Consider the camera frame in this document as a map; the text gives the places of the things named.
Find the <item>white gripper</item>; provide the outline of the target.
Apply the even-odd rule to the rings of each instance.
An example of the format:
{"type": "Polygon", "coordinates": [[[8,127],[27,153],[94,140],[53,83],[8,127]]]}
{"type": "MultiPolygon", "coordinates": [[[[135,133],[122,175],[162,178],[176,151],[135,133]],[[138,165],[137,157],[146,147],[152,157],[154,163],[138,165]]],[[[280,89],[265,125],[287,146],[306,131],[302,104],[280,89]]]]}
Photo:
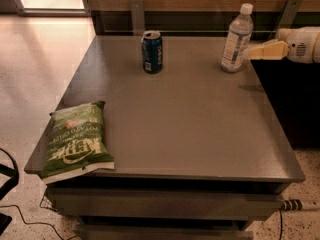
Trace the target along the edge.
{"type": "Polygon", "coordinates": [[[281,60],[287,57],[296,63],[320,63],[320,27],[280,28],[276,38],[250,45],[243,51],[243,57],[247,60],[281,60]]]}

